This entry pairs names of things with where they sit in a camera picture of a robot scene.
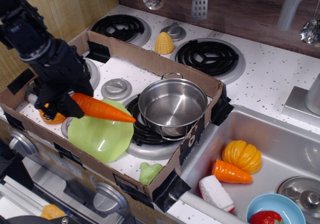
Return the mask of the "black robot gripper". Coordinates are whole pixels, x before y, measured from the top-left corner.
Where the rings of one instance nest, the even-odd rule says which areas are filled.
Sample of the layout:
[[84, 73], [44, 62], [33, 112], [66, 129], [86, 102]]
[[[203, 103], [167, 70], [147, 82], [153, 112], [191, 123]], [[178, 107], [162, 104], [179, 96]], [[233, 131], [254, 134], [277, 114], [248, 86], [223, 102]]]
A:
[[76, 47], [61, 39], [50, 39], [38, 54], [26, 59], [27, 64], [42, 81], [35, 108], [43, 107], [44, 116], [53, 120], [57, 113], [65, 117], [81, 118], [84, 112], [69, 95], [69, 92], [93, 96], [90, 79], [85, 72], [84, 59]]

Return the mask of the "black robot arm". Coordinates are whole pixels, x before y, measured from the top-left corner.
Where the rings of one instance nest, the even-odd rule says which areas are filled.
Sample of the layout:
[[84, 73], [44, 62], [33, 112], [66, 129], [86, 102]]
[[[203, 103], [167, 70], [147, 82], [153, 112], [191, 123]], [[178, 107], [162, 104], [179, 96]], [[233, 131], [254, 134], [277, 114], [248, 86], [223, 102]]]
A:
[[0, 40], [14, 48], [40, 79], [36, 109], [54, 119], [57, 113], [81, 118], [84, 112], [70, 92], [93, 96], [85, 60], [75, 46], [56, 39], [47, 31], [43, 17], [26, 0], [0, 0]]

